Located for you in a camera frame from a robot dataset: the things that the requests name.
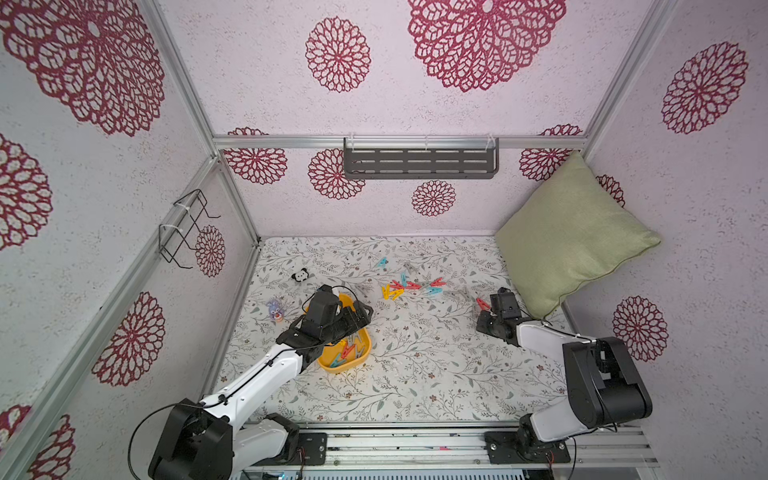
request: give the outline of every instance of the metal base rail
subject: metal base rail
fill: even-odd
[[[486,432],[513,432],[516,428],[422,426],[388,428],[365,426],[350,428],[350,424],[314,424],[302,432],[328,435],[326,464],[307,466],[315,470],[398,470],[427,468],[522,468],[547,469],[544,463],[492,465],[488,459],[483,436]],[[639,427],[619,427],[618,433],[595,432],[565,442],[576,468],[657,467],[656,455]],[[572,464],[555,464],[552,468],[571,468]],[[275,467],[249,467],[248,472],[272,472]]]

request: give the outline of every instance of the red mandala print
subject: red mandala print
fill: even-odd
[[[337,200],[354,197],[366,185],[365,180],[344,176],[344,152],[338,148],[319,151],[312,157],[310,182],[315,190]]]
[[[24,417],[27,416],[31,407],[14,405],[10,409],[0,413],[0,452],[5,444],[16,431]]]
[[[257,128],[235,128],[229,135],[266,135]],[[282,148],[241,148],[225,150],[224,158],[232,171],[255,184],[273,184],[283,178],[288,169],[286,152]]]
[[[62,480],[69,472],[69,462],[74,454],[74,428],[69,415],[62,416],[56,430],[45,441],[45,447],[29,466],[29,480]]]
[[[725,114],[744,84],[745,55],[739,44],[724,41],[686,61],[664,95],[661,114],[667,128],[689,134]]]
[[[565,0],[408,0],[408,31],[427,75],[488,90],[528,67],[565,15]]]
[[[163,68],[133,0],[0,0],[8,53],[79,121],[133,137],[160,117]]]
[[[667,348],[667,322],[647,298],[631,296],[614,312],[614,335],[636,360],[655,360]]]
[[[128,386],[149,371],[163,348],[165,318],[157,299],[139,294],[91,369],[101,383]]]
[[[0,134],[0,250],[36,237],[52,211],[48,176],[38,161]]]
[[[366,79],[371,50],[366,37],[349,20],[325,18],[306,41],[312,76],[331,91],[350,91]]]
[[[213,225],[200,230],[195,243],[194,256],[200,271],[206,276],[216,276],[224,268],[224,237]]]
[[[576,125],[548,128],[542,135],[579,135]],[[520,156],[520,171],[531,180],[547,180],[568,159],[573,150],[567,148],[526,148]]]
[[[413,209],[425,217],[437,217],[447,212],[456,200],[456,190],[441,180],[430,180],[419,185],[411,197]]]
[[[598,179],[598,183],[601,187],[605,189],[611,196],[616,200],[616,203],[621,205],[621,208],[624,208],[624,191],[621,189],[621,185],[616,181],[615,178],[609,177],[608,175],[601,175],[600,177],[596,177]]]

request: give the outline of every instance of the floral tablecloth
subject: floral tablecloth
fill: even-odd
[[[310,278],[298,283],[291,275],[302,268]],[[382,286],[403,274],[424,287],[384,300]],[[438,278],[446,285],[430,294]],[[266,240],[217,388],[253,365],[324,283],[349,286],[374,309],[372,352],[340,374],[313,364],[253,419],[278,412],[297,422],[515,420],[565,396],[562,365],[475,331],[475,298],[490,303],[500,286],[514,289],[493,237]],[[569,328],[559,309],[548,320]]]

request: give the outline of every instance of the plush toy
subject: plush toy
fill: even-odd
[[[306,268],[302,268],[301,270],[294,273],[290,277],[297,282],[303,282],[304,280],[310,278],[310,273],[306,271]]]

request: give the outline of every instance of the cushion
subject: cushion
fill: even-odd
[[[660,242],[603,190],[577,151],[496,233],[512,283],[536,319]]]

